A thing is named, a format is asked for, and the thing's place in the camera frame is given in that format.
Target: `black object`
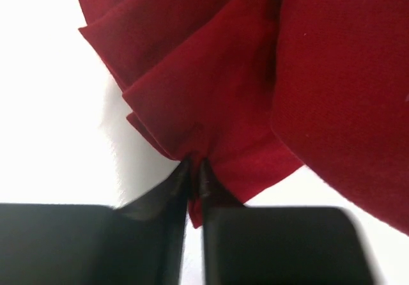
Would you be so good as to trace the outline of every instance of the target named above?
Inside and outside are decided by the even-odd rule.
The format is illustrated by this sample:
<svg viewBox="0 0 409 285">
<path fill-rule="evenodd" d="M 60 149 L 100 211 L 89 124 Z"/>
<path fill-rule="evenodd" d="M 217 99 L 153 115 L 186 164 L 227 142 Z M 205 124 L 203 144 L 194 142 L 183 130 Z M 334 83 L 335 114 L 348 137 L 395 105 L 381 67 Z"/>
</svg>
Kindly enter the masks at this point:
<svg viewBox="0 0 409 285">
<path fill-rule="evenodd" d="M 244 208 L 206 161 L 201 187 L 206 284 L 374 284 L 342 210 Z"/>
<path fill-rule="evenodd" d="M 119 210 L 0 204 L 2 285 L 176 285 L 189 163 Z M 247 208 L 200 169 L 207 285 L 373 284 L 337 208 Z"/>
</svg>

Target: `white surface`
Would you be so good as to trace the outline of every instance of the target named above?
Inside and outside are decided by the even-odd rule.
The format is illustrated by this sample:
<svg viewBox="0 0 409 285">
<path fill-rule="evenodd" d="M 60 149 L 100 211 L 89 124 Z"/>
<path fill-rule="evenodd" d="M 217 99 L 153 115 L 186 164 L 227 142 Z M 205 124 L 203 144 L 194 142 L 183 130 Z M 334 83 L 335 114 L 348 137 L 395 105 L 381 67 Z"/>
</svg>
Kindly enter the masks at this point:
<svg viewBox="0 0 409 285">
<path fill-rule="evenodd" d="M 0 0 L 0 202 L 119 206 L 176 165 L 125 120 L 128 107 L 77 32 L 77 0 Z M 301 169 L 253 205 L 351 209 L 381 283 L 409 284 L 409 238 L 359 210 Z M 201 232 L 187 228 L 182 284 L 202 284 Z"/>
</svg>

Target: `red fabric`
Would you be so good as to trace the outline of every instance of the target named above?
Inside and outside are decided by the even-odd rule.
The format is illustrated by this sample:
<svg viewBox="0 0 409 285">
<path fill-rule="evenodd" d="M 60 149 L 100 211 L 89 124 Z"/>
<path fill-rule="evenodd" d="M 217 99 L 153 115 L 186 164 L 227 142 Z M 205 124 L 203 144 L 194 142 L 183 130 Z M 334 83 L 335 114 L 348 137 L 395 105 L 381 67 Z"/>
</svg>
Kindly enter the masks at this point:
<svg viewBox="0 0 409 285">
<path fill-rule="evenodd" d="M 300 159 L 409 232 L 409 0 L 79 1 L 162 154 L 208 157 L 241 201 Z"/>
</svg>

